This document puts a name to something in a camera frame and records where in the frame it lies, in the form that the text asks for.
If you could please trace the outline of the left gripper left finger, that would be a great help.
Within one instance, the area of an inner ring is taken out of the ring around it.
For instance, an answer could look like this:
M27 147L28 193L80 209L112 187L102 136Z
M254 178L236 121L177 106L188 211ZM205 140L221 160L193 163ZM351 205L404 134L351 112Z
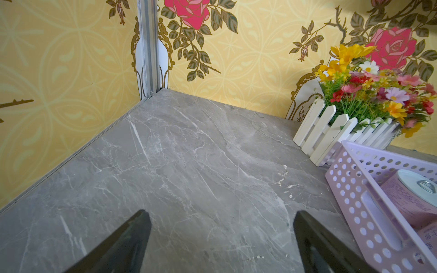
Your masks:
M141 209L66 272L138 273L150 233L150 215Z

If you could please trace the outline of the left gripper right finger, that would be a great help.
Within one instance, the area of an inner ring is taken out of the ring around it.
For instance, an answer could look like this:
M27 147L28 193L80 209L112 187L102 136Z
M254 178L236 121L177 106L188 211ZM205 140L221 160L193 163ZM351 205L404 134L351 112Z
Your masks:
M376 271L308 212L297 212L293 228L306 273Z

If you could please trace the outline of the purple plastic basket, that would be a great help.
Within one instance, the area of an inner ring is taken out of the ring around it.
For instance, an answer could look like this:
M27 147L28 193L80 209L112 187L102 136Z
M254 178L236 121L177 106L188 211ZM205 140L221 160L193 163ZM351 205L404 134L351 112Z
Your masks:
M437 259L381 189L405 167L431 181L437 166L390 151L342 141L325 174L365 259L379 273L434 273Z

